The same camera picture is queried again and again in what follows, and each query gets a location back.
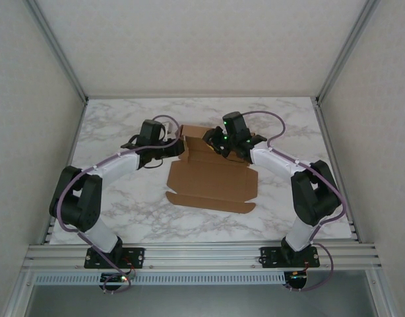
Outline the brown cardboard paper box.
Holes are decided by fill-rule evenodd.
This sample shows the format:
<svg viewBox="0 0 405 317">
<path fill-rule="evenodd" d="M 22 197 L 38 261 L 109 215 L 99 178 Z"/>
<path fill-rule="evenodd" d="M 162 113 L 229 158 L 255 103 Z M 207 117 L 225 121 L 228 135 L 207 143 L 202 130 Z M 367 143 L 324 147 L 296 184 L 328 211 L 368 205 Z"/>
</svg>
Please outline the brown cardboard paper box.
<svg viewBox="0 0 405 317">
<path fill-rule="evenodd" d="M 171 163 L 166 192 L 174 205 L 247 214 L 256 207 L 258 172 L 235 154 L 216 154 L 204 141 L 207 127 L 181 126 L 185 151 Z"/>
</svg>

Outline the black controller board green light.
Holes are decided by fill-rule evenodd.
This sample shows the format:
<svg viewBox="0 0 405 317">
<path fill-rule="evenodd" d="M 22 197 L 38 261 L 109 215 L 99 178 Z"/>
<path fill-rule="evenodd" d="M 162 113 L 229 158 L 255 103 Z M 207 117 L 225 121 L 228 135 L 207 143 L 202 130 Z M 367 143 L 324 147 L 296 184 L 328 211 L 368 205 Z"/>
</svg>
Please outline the black controller board green light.
<svg viewBox="0 0 405 317">
<path fill-rule="evenodd" d="M 101 283 L 124 283 L 127 281 L 127 278 L 120 273 L 102 273 L 100 276 Z"/>
<path fill-rule="evenodd" d="M 302 289 L 307 283 L 307 272 L 306 271 L 286 271 L 285 276 L 285 286 L 289 289 Z"/>
</svg>

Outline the aluminium side rail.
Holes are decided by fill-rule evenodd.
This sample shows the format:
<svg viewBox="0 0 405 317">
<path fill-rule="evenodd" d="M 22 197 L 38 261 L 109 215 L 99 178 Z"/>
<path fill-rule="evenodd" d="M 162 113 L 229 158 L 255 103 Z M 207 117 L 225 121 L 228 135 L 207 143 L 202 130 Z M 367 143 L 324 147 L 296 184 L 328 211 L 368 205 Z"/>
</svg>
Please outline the aluminium side rail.
<svg viewBox="0 0 405 317">
<path fill-rule="evenodd" d="M 321 130 L 321 134 L 323 136 L 323 140 L 325 142 L 325 147 L 327 149 L 328 157 L 330 159 L 330 163 L 332 166 L 332 171 L 334 172 L 335 180 L 336 180 L 336 185 L 338 186 L 338 189 L 340 190 L 340 193 L 343 195 L 343 198 L 346 200 L 346 218 L 348 219 L 348 223 L 351 228 L 352 232 L 352 240 L 359 242 L 359 234 L 358 234 L 358 229 L 357 226 L 354 222 L 354 218 L 352 215 L 352 210 L 350 206 L 350 202 L 348 201 L 347 197 L 347 191 L 345 189 L 345 185 L 343 182 L 343 178 L 341 175 L 340 168 L 338 166 L 337 158 L 336 158 L 336 153 L 334 151 L 333 145 L 332 145 L 332 140 L 330 138 L 330 133 L 328 131 L 326 122 L 325 122 L 325 117 L 323 115 L 323 111 L 321 110 L 321 107 L 319 106 L 319 103 L 315 97 L 311 98 L 311 102 L 313 105 L 313 109 L 317 118 L 317 122 L 319 125 L 319 128 Z"/>
<path fill-rule="evenodd" d="M 68 152 L 67 160 L 65 162 L 65 166 L 70 165 L 72 163 L 75 149 L 76 149 L 77 142 L 78 142 L 78 138 L 80 135 L 80 130 L 81 130 L 82 123 L 83 123 L 83 120 L 85 117 L 86 109 L 89 104 L 89 100 L 90 100 L 89 97 L 86 96 L 81 113 L 80 113 L 80 117 L 78 119 L 78 122 L 75 125 L 75 133 L 73 135 L 73 140 L 70 142 L 69 152 Z M 44 231 L 43 231 L 42 237 L 38 243 L 39 245 L 44 245 L 47 243 L 47 236 L 49 234 L 51 234 L 51 228 L 54 226 L 54 222 L 55 222 L 54 217 L 52 215 L 49 215 L 49 218 L 44 226 Z"/>
</svg>

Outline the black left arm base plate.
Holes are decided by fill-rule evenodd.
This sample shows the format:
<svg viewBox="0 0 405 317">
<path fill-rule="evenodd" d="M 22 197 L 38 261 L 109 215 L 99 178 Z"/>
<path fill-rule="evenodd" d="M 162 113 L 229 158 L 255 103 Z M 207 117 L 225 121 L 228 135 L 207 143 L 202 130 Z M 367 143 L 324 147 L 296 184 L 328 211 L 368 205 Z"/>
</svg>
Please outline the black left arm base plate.
<svg viewBox="0 0 405 317">
<path fill-rule="evenodd" d="M 119 269 L 141 269 L 144 262 L 144 248 L 118 248 L 104 256 L 115 264 Z M 108 263 L 95 249 L 89 248 L 84 261 L 85 269 L 111 269 Z"/>
</svg>

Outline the aluminium mounting rail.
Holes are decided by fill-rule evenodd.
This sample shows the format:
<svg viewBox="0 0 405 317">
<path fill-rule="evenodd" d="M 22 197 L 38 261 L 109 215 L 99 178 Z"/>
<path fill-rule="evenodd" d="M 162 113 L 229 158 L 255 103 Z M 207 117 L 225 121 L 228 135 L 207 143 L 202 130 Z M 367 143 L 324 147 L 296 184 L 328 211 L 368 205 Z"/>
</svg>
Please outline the aluminium mounting rail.
<svg viewBox="0 0 405 317">
<path fill-rule="evenodd" d="M 330 252 L 336 270 L 379 269 L 381 261 L 374 244 L 354 240 L 320 240 Z M 266 242 L 143 243 L 143 271 L 260 271 L 260 248 L 278 246 Z M 32 271 L 84 271 L 86 245 L 30 246 L 21 268 Z"/>
</svg>

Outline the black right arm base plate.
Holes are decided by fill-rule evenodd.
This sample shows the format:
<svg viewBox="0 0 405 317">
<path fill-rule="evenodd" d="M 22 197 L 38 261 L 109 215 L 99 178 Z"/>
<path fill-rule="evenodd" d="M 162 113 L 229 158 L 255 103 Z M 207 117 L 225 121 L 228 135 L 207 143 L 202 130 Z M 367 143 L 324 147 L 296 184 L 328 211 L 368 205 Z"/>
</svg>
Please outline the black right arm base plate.
<svg viewBox="0 0 405 317">
<path fill-rule="evenodd" d="M 291 248 L 262 247 L 259 263 L 263 268 L 306 268 L 320 266 L 316 247 L 308 246 L 294 252 Z"/>
</svg>

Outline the aluminium frame post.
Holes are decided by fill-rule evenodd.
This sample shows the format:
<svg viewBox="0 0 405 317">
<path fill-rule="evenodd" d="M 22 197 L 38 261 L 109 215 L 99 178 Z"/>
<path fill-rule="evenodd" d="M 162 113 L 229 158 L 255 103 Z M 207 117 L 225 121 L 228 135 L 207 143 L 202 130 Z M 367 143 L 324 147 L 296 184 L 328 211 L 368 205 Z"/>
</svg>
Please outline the aluminium frame post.
<svg viewBox="0 0 405 317">
<path fill-rule="evenodd" d="M 86 95 L 74 69 L 67 59 L 63 48 L 61 47 L 58 39 L 56 38 L 47 18 L 38 3 L 38 0 L 21 0 L 25 7 L 30 12 L 34 22 L 36 23 L 39 31 L 42 33 L 47 45 L 49 46 L 52 54 L 54 55 L 57 63 L 64 72 L 67 80 L 71 84 L 77 96 L 80 98 L 82 105 L 86 107 L 88 105 L 88 96 Z"/>
<path fill-rule="evenodd" d="M 324 83 L 322 84 L 315 100 L 317 105 L 320 106 L 331 92 L 335 82 L 337 81 L 340 73 L 342 72 L 347 60 L 349 59 L 352 51 L 357 45 L 363 31 L 365 30 L 369 20 L 374 14 L 375 9 L 378 7 L 381 0 L 365 0 L 361 11 L 356 18 L 353 26 L 351 27 L 340 51 L 330 71 L 328 72 Z"/>
</svg>

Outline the aluminium frame leg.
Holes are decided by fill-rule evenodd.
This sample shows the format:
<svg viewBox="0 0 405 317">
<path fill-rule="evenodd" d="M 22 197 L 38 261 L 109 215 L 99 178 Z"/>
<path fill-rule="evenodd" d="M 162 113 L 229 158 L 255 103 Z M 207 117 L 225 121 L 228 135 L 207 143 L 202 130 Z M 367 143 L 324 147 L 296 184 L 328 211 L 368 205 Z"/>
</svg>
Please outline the aluminium frame leg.
<svg viewBox="0 0 405 317">
<path fill-rule="evenodd" d="M 366 271 L 366 276 L 378 317 L 391 317 L 377 270 Z"/>
<path fill-rule="evenodd" d="M 35 282 L 35 273 L 19 273 L 3 317 L 25 317 Z"/>
</svg>

